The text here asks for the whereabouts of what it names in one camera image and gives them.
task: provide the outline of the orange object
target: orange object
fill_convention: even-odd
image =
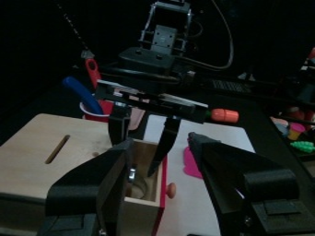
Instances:
[[[239,121],[239,113],[232,110],[218,108],[212,109],[211,118],[216,122],[236,123]]]

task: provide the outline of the green object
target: green object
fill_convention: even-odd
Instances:
[[[314,143],[307,141],[295,141],[291,143],[291,146],[307,153],[315,150]]]

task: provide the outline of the cable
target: cable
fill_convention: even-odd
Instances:
[[[191,64],[191,65],[195,65],[200,68],[204,68],[204,69],[208,69],[208,70],[215,70],[215,71],[219,71],[219,70],[226,70],[230,68],[231,64],[232,64],[232,59],[234,59],[234,43],[232,43],[232,37],[231,37],[231,31],[230,31],[230,27],[228,27],[228,23],[226,21],[226,18],[223,16],[223,13],[215,3],[215,1],[212,0],[212,4],[214,4],[214,7],[216,8],[218,10],[218,13],[223,19],[223,22],[224,22],[224,25],[227,27],[227,31],[228,31],[228,42],[230,42],[230,57],[228,57],[228,62],[226,65],[222,65],[222,66],[216,66],[216,65],[208,65],[206,63],[202,63],[188,57],[184,57],[184,56],[176,56],[176,59],[179,59],[180,61],[184,61],[186,63]]]

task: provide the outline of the pink cup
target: pink cup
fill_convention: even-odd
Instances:
[[[83,102],[80,102],[80,109],[84,113],[84,119],[87,119],[89,121],[108,123],[108,117],[109,117],[109,114],[112,112],[113,103],[108,100],[99,100],[99,103],[100,103],[101,108],[103,108],[103,114],[95,114],[95,113],[87,111]]]

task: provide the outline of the wooden block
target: wooden block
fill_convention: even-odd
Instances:
[[[156,145],[135,143],[135,165],[145,176]],[[105,123],[49,114],[33,118],[0,147],[0,233],[36,235],[52,184],[108,148]],[[149,235],[148,230],[152,234],[156,230],[165,201],[165,163],[145,181],[149,188],[144,198],[125,197],[123,235],[132,235],[132,231]]]

